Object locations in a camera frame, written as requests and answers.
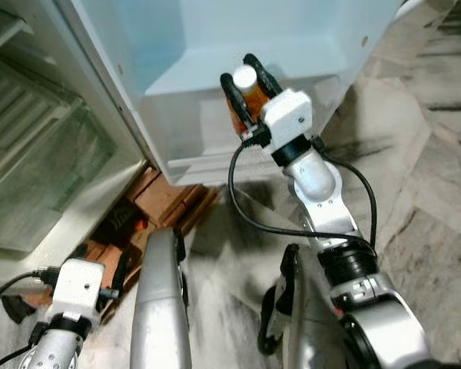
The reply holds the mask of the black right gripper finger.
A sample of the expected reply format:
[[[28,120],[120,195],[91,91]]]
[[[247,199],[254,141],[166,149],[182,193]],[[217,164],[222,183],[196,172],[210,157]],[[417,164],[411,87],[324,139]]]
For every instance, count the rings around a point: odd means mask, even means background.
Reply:
[[[252,67],[257,75],[257,83],[268,98],[276,98],[282,94],[283,89],[277,79],[264,67],[260,60],[252,53],[244,56],[244,64]]]
[[[226,95],[234,129],[239,135],[258,123],[260,88],[255,71],[225,71],[221,74],[221,91]]]

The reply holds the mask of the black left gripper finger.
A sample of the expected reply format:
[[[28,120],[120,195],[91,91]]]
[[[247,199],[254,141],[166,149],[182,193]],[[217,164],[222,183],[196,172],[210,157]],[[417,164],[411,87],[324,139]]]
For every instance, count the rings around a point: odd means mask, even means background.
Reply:
[[[22,324],[27,317],[34,315],[36,309],[19,295],[2,295],[2,308],[14,324]]]
[[[132,256],[132,250],[126,250],[119,255],[117,267],[115,272],[112,274],[111,280],[111,299],[117,300],[123,292],[123,285],[126,278],[128,277],[128,267],[130,264],[130,258]]]

